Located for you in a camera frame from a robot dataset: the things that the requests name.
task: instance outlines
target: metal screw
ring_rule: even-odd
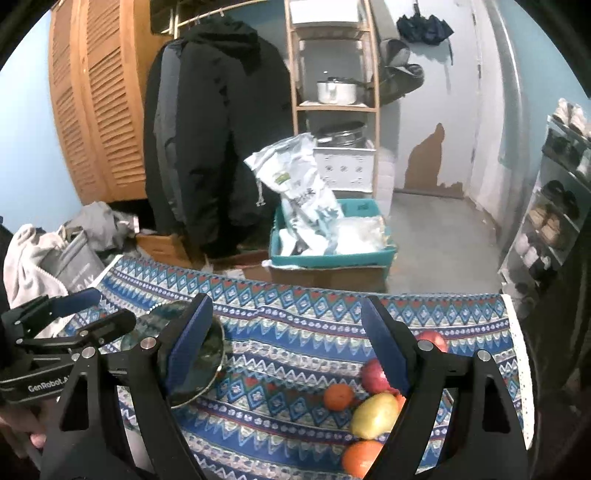
[[[93,346],[87,346],[84,350],[82,350],[82,356],[84,358],[90,358],[96,353],[96,350]]]
[[[154,345],[156,345],[156,339],[154,337],[146,337],[139,344],[144,350],[150,350]]]
[[[486,350],[478,350],[478,358],[483,362],[488,362],[491,359],[491,355]]]
[[[419,340],[418,347],[423,352],[430,352],[431,350],[433,350],[433,344],[429,340]]]

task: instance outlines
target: white door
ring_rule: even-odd
[[[414,13],[413,0],[385,2],[394,22]],[[472,3],[418,3],[422,16],[447,21],[454,33],[438,46],[409,44],[410,63],[423,67],[425,83],[382,108],[382,145],[398,159],[396,188],[463,197],[479,122],[479,48]]]

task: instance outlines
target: white towel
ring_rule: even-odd
[[[4,287],[10,308],[18,307],[40,295],[66,296],[64,284],[47,273],[39,264],[53,249],[66,246],[59,233],[38,234],[31,224],[23,225],[14,234],[4,259]],[[58,319],[43,329],[38,337],[46,338],[59,332],[67,319]]]

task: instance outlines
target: hooded coat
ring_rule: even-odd
[[[159,232],[178,231],[184,223],[192,246],[222,257],[234,254],[278,205],[277,195],[257,185],[243,160],[293,135],[290,77],[274,46],[228,17],[196,25],[181,39],[176,172],[165,178],[178,182],[182,220],[175,218],[164,193],[153,133],[165,47],[148,76],[146,192]]]

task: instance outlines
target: blue gripper pad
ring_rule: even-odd
[[[98,305],[101,297],[102,294],[96,288],[87,288],[67,297],[56,297],[51,299],[51,314],[54,318],[67,317]]]
[[[410,390],[410,382],[407,376],[407,361],[400,351],[390,330],[384,324],[384,320],[376,307],[369,299],[363,299],[361,307],[361,324],[369,338],[379,363],[391,387],[400,390],[405,397]]]
[[[198,305],[191,319],[187,322],[177,342],[168,355],[166,391],[172,393],[183,385],[199,349],[212,325],[213,302],[208,296]]]

